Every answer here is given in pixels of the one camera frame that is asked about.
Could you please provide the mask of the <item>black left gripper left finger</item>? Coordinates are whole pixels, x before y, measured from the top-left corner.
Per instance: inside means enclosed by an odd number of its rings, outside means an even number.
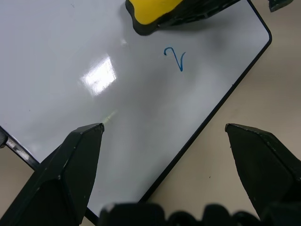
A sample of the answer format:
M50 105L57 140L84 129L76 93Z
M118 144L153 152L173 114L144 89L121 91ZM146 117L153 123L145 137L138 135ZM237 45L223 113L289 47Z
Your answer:
M0 226L79 226L95 182L103 123L72 131L34 171Z

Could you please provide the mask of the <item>white whiteboard with black frame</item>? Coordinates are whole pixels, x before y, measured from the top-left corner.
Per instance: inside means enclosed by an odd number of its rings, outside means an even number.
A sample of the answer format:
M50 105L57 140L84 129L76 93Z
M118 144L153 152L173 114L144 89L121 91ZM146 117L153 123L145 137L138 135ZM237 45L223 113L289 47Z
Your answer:
M0 129L32 168L102 122L86 217L147 200L271 44L250 0L138 35L125 0L0 0Z

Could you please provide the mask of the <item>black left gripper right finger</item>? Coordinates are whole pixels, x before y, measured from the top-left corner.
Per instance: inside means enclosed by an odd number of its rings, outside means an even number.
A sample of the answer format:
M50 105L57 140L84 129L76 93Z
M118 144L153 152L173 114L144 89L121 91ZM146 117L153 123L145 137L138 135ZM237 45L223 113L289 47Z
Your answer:
M225 132L261 222L301 222L301 160L270 132L233 123Z

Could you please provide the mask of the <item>yellow and black whiteboard eraser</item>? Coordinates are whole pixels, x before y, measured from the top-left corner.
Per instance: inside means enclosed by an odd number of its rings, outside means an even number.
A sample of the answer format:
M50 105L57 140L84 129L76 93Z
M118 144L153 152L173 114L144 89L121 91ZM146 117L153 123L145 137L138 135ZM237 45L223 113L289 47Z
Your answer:
M126 0L125 6L132 18L134 31L147 36L161 24L172 20L183 2L184 0Z

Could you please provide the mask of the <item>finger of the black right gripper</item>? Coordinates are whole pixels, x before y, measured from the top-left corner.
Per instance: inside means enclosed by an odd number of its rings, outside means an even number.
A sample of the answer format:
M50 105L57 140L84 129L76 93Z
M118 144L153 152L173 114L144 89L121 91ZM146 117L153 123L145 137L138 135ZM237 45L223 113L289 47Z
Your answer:
M208 19L239 1L183 0L172 11L159 19L158 27L170 27Z
M275 12L275 11L289 5L294 0L268 0L268 1L269 1L270 12Z

